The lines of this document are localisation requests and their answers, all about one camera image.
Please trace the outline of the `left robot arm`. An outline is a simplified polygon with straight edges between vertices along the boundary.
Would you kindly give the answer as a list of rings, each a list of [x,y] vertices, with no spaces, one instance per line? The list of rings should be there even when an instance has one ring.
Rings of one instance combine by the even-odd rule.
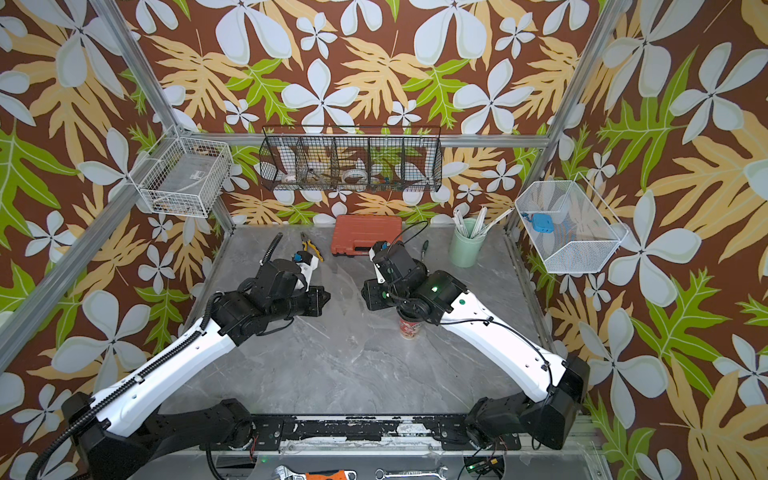
[[[67,400],[67,429],[34,460],[27,478],[39,478],[66,442],[77,447],[90,479],[128,479],[149,462],[196,444],[247,442],[252,415],[235,399],[182,414],[158,409],[213,361],[273,333],[272,323],[282,331],[298,316],[320,316],[331,295],[311,282],[318,266],[306,251],[290,260],[264,257],[255,276],[213,294],[202,317],[160,354],[92,396]]]

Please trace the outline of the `red milk tea cup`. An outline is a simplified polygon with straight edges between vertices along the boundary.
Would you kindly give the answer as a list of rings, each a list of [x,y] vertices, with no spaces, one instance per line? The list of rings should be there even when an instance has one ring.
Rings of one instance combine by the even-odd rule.
[[[423,320],[403,309],[398,309],[397,312],[400,317],[400,334],[405,339],[415,339],[421,331]]]

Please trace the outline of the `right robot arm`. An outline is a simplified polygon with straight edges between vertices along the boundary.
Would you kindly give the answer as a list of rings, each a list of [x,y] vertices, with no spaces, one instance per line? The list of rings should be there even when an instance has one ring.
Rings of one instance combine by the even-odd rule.
[[[429,271],[401,241],[375,243],[369,258],[376,276],[361,289],[369,310],[394,308],[408,322],[458,335],[518,385],[513,395],[484,397],[471,408],[464,425],[472,445],[486,448],[506,435],[525,433],[546,448],[563,448],[586,399],[586,361],[535,344],[452,274]]]

